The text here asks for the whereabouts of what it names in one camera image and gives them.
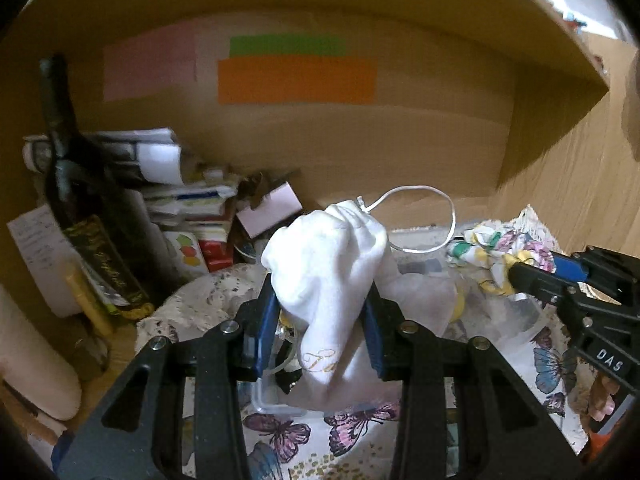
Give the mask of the person's hand on gripper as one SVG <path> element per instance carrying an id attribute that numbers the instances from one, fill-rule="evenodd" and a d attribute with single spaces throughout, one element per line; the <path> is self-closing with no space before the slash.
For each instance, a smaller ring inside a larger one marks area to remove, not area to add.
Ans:
<path id="1" fill-rule="evenodd" d="M 601 373 L 597 374 L 589 396 L 588 414 L 595 422 L 602 422 L 606 416 L 613 414 L 615 401 L 613 396 L 620 390 L 620 385 Z"/>

